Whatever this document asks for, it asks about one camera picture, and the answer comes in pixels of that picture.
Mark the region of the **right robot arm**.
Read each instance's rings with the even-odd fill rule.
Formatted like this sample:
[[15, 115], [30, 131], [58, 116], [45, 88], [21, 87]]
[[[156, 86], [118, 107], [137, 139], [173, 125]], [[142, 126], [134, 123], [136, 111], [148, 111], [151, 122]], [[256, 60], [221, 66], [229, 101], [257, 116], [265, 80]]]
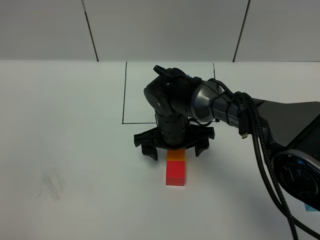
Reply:
[[294, 198], [320, 207], [320, 104], [279, 103], [231, 92], [221, 81], [191, 77], [178, 68], [155, 66], [144, 88], [156, 127], [134, 136], [134, 145], [156, 160], [157, 150], [194, 148], [199, 155], [215, 137], [212, 121], [222, 121], [265, 144], [267, 162], [281, 187]]

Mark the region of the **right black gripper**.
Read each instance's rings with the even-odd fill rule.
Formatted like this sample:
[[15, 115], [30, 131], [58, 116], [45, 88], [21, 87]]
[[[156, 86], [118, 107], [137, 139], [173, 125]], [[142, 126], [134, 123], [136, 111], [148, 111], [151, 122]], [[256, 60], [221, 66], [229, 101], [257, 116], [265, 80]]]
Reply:
[[157, 148], [166, 150], [188, 149], [194, 147], [195, 156], [207, 150], [210, 146], [209, 139], [215, 138], [213, 127], [188, 126], [184, 131], [177, 133], [161, 132], [158, 127], [133, 136], [134, 145], [141, 145], [144, 156], [158, 160]]

